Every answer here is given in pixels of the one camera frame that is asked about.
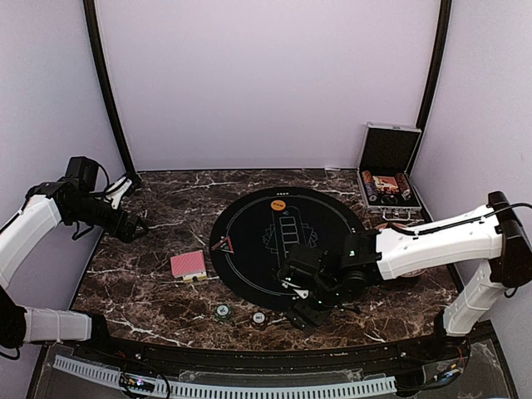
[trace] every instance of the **black pole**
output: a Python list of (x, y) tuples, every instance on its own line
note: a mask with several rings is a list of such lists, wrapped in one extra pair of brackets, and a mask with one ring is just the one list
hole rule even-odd
[[(423, 100), (419, 115), (417, 117), (416, 127), (421, 129), (421, 135), (425, 134), (426, 123), (431, 113), (432, 102), (436, 93), (436, 86), (438, 83), (438, 76), (440, 75), (441, 61), (443, 59), (443, 52), (446, 46), (447, 30), (449, 29), (449, 21), (451, 19), (451, 5), (452, 0), (441, 0), (440, 15), (438, 16), (438, 25), (436, 27), (436, 38), (434, 39), (434, 48), (432, 49), (431, 66), (426, 78), (425, 92), (423, 93)], [(417, 157), (421, 140), (414, 150), (414, 158)]]
[(109, 116), (111, 129), (115, 136), (116, 146), (118, 147), (126, 171), (136, 175), (133, 159), (131, 159), (131, 153), (127, 148), (126, 137), (124, 136), (120, 118), (118, 117), (109, 74), (107, 73), (106, 59), (101, 46), (100, 30), (98, 28), (98, 18), (96, 16), (96, 5), (94, 0), (83, 0), (83, 7), (85, 8), (86, 28), (91, 40), (94, 65), (96, 66), (98, 81), (100, 81), (101, 94), (103, 96), (103, 101), (106, 104), (107, 115)]

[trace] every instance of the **wall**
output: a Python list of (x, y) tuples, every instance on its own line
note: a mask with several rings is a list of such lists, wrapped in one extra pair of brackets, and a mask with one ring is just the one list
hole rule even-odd
[(439, 3), (97, 2), (135, 164), (353, 167), (368, 121), (415, 124)]
[[(93, 66), (81, 1), (0, 2), (0, 224), (27, 190), (57, 180), (72, 155), (123, 173)], [(66, 309), (98, 233), (73, 242), (51, 232), (8, 292), (20, 304)], [(0, 398), (26, 396), (39, 347), (18, 362), (0, 358)]]
[[(454, 2), (441, 79), (414, 181), (438, 219), (494, 190), (532, 201), (532, 2)], [(518, 210), (529, 234), (532, 212)], [(468, 280), (474, 267), (465, 265)], [(491, 318), (520, 392), (532, 397), (532, 284)]]

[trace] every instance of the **open case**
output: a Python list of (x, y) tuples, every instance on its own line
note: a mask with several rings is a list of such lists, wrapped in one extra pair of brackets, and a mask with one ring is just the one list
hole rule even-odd
[(412, 126), (367, 123), (357, 180), (364, 204), (385, 220), (408, 221), (421, 210), (409, 174), (421, 130)]

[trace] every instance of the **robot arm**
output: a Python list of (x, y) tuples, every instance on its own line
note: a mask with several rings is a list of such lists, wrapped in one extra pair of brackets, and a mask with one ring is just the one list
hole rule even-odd
[(349, 235), (339, 256), (294, 246), (278, 277), (304, 294), (287, 317), (311, 333), (335, 306), (353, 300), (365, 287), (424, 268), (481, 259), (474, 278), (435, 322), (436, 335), (463, 337), (506, 289), (532, 280), (532, 249), (514, 206), (503, 193), (491, 193), (488, 205), (455, 218)]
[(135, 188), (135, 179), (121, 177), (101, 193), (94, 192), (100, 166), (85, 157), (71, 158), (66, 175), (29, 190), (24, 206), (0, 229), (0, 345), (17, 348), (25, 342), (84, 341), (94, 336), (95, 318), (76, 312), (17, 306), (7, 295), (13, 275), (41, 239), (61, 222), (86, 223), (79, 239), (101, 226), (124, 242), (147, 234), (145, 223), (120, 207)]

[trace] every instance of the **green poker chip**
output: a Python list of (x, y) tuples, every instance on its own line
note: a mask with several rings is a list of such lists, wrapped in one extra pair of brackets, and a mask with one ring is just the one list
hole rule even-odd
[(231, 318), (231, 307), (225, 303), (222, 303), (216, 307), (214, 316), (221, 322), (229, 320)]

